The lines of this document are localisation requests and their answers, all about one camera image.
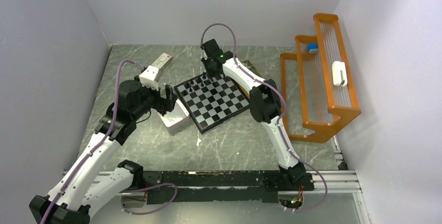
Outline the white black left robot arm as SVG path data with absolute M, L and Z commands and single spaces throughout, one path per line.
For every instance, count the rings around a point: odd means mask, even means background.
M 137 128 L 137 121 L 151 109 L 161 115 L 174 109 L 177 95 L 170 85 L 165 97 L 139 80 L 118 85 L 116 99 L 95 128 L 95 133 L 61 181 L 45 196 L 36 195 L 29 207 L 37 223 L 89 223 L 118 193 L 136 191 L 146 185 L 143 167 L 133 161 L 120 162 L 98 184 L 96 177 L 105 163 Z

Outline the blue round object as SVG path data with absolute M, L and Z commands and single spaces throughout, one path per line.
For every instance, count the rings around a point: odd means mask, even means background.
M 309 43 L 307 45 L 309 54 L 317 54 L 319 52 L 318 45 L 316 43 Z

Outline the pink metal tin box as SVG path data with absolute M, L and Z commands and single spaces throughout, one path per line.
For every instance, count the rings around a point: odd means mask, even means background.
M 165 115 L 157 114 L 170 135 L 177 134 L 190 124 L 190 113 L 180 99 L 176 100 L 173 111 L 167 112 Z

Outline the black mounting rail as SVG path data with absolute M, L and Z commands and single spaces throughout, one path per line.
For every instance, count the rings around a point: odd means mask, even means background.
M 279 203 L 282 192 L 315 189 L 313 176 L 299 179 L 280 170 L 237 171 L 144 171 L 131 190 L 150 187 L 146 204 L 212 201 L 260 201 Z

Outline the white red card box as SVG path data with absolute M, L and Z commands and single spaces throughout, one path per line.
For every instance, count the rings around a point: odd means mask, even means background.
M 171 63 L 173 57 L 167 53 L 162 53 L 153 63 L 152 66 L 158 69 L 166 68 Z

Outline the yellow tray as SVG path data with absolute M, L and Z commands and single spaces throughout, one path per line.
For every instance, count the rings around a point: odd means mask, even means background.
M 262 74 L 258 71 L 256 66 L 249 60 L 244 60 L 241 62 L 247 69 L 249 69 L 254 75 L 262 77 Z

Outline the black white chessboard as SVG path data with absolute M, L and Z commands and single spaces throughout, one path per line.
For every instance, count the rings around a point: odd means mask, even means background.
M 201 134 L 249 110 L 249 99 L 234 80 L 223 76 L 208 77 L 203 81 L 204 74 L 174 86 Z M 201 89 L 199 84 L 202 82 L 205 86 Z

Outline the orange wooden rack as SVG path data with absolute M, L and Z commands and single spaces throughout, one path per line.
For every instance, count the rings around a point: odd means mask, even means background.
M 335 14 L 316 13 L 313 16 L 315 35 L 297 35 L 295 53 L 281 53 L 282 95 L 287 98 L 286 61 L 296 61 L 299 74 L 302 127 L 310 134 L 289 133 L 293 141 L 326 143 L 361 114 L 345 44 Z M 316 43 L 317 54 L 309 54 L 307 45 Z M 332 63 L 346 64 L 348 84 L 334 86 Z

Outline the white plastic clip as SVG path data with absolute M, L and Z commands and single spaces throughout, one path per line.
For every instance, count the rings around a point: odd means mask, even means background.
M 333 85 L 346 87 L 348 84 L 346 64 L 343 61 L 334 61 L 332 63 Z

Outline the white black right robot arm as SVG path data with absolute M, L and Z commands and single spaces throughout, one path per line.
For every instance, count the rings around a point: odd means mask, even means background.
M 202 43 L 201 62 L 209 77 L 226 76 L 243 89 L 248 89 L 250 114 L 271 139 L 279 162 L 277 183 L 288 190 L 302 190 L 305 165 L 290 143 L 282 120 L 281 94 L 272 79 L 265 80 L 242 64 L 234 53 L 223 50 L 215 39 Z

